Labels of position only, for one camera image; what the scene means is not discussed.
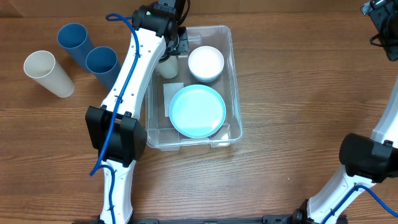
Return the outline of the dark blue cup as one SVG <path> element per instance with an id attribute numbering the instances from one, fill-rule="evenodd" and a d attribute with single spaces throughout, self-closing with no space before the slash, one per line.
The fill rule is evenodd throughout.
<path id="1" fill-rule="evenodd" d="M 84 71 L 90 72 L 86 58 L 94 45 L 85 26 L 79 23 L 63 26 L 57 34 L 57 42 Z"/>
<path id="2" fill-rule="evenodd" d="M 96 47 L 86 57 L 88 70 L 110 91 L 121 70 L 116 52 L 105 46 Z"/>

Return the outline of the pink bowl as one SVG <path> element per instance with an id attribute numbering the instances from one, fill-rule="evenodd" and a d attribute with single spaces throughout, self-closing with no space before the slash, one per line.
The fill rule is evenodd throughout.
<path id="1" fill-rule="evenodd" d="M 193 50 L 189 55 L 188 68 L 193 76 L 219 76 L 224 69 L 224 57 L 214 47 L 201 46 Z"/>

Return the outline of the light blue bowl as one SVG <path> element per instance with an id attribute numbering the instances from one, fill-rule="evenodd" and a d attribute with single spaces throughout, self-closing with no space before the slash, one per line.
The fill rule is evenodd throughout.
<path id="1" fill-rule="evenodd" d="M 218 78 L 218 76 L 215 76 L 215 77 L 198 77 L 198 76 L 195 76 L 195 78 L 199 82 L 209 83 L 209 82 L 215 81 Z"/>

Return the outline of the clear plastic storage bin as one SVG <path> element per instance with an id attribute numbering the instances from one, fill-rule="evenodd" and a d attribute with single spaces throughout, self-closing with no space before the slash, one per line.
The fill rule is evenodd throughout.
<path id="1" fill-rule="evenodd" d="M 221 75 L 207 85 L 215 89 L 226 104 L 226 119 L 222 127 L 207 138 L 194 139 L 179 133 L 164 115 L 165 83 L 183 83 L 184 87 L 199 84 L 188 68 L 190 52 L 177 57 L 179 73 L 176 77 L 166 79 L 154 72 L 146 92 L 146 131 L 147 145 L 161 151 L 177 151 L 183 146 L 210 145 L 211 147 L 228 147 L 241 140 L 243 122 L 241 118 L 238 82 L 233 52 L 231 30 L 224 25 L 187 27 L 189 51 L 201 46 L 212 46 L 224 57 L 224 69 Z"/>

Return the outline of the beige cup front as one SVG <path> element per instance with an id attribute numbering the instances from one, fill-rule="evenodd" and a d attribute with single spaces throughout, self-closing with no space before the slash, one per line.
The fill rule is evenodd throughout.
<path id="1" fill-rule="evenodd" d="M 170 56 L 167 60 L 159 62 L 156 71 L 164 78 L 171 79 L 177 76 L 179 68 L 176 56 Z"/>

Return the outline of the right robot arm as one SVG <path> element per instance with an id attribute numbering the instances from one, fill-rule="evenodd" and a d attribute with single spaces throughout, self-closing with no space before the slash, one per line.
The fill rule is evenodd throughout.
<path id="1" fill-rule="evenodd" d="M 397 0 L 369 1 L 361 7 L 377 29 L 371 45 L 382 47 L 390 61 L 397 60 Z M 347 223 L 343 211 L 363 192 L 368 192 L 392 216 L 391 210 L 371 187 L 397 177 L 397 87 L 370 137 L 350 133 L 341 143 L 340 166 L 327 184 L 304 201 L 283 223 Z"/>

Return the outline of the beige cup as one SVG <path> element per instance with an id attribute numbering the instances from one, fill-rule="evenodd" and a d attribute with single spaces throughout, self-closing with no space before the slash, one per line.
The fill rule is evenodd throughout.
<path id="1" fill-rule="evenodd" d="M 25 74 L 59 98 L 67 98 L 75 85 L 55 56 L 46 50 L 31 53 L 23 66 Z"/>
<path id="2" fill-rule="evenodd" d="M 164 78 L 171 79 L 177 76 L 179 68 L 176 56 L 170 56 L 167 60 L 159 62 L 156 71 Z"/>

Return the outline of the light blue plate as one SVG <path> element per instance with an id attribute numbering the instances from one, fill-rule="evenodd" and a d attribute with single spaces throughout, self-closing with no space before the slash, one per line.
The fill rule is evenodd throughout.
<path id="1" fill-rule="evenodd" d="M 215 134 L 226 119 L 222 96 L 206 85 L 189 85 L 171 99 L 169 118 L 172 126 L 189 138 L 207 138 Z"/>

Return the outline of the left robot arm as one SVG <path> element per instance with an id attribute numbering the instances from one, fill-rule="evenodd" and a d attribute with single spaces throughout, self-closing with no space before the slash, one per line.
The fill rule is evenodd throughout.
<path id="1" fill-rule="evenodd" d="M 139 122 L 142 101 L 156 66 L 177 67 L 172 57 L 189 50 L 182 24 L 190 1 L 161 0 L 141 6 L 131 17 L 110 13 L 107 21 L 123 21 L 131 41 L 119 75 L 99 108 L 89 106 L 86 125 L 98 160 L 90 172 L 104 172 L 103 209 L 95 223 L 132 223 L 132 174 L 147 145 Z"/>

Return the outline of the dark blue cup front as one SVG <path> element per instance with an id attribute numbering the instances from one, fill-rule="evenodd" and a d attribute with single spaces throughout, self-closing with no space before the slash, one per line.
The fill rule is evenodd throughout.
<path id="1" fill-rule="evenodd" d="M 96 47 L 86 57 L 88 70 L 110 91 L 121 70 L 116 52 L 105 46 Z"/>

